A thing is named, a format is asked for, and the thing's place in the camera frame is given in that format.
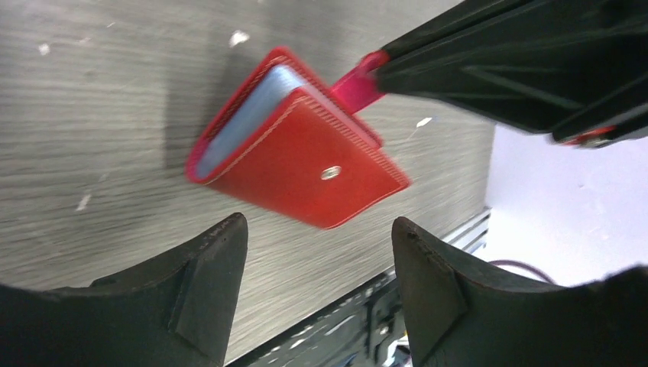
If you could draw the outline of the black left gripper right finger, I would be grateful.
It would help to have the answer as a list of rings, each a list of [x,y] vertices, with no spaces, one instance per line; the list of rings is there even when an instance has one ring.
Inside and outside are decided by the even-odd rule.
[[[407,218],[392,227],[415,366],[645,366],[647,269],[561,287],[452,247]]]

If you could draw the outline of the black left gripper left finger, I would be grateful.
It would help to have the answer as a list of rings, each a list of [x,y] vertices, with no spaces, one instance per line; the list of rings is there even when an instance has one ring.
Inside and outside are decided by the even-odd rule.
[[[1,287],[3,366],[221,366],[248,250],[233,213],[88,287]]]

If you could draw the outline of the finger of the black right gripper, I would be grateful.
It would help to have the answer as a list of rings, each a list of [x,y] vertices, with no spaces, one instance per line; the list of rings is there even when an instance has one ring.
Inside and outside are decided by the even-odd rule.
[[[623,140],[647,137],[647,104],[633,107],[611,119],[611,124],[592,128],[567,139],[554,142],[574,148],[604,148]]]
[[[645,1],[463,1],[384,49],[380,90],[526,132],[579,135],[647,114]]]

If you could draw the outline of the red leather card holder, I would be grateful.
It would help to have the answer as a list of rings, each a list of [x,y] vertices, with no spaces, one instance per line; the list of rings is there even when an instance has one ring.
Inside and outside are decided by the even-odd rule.
[[[195,184],[321,229],[405,190],[409,177],[357,116],[381,98],[372,52],[332,86],[276,47],[199,136],[186,161]]]

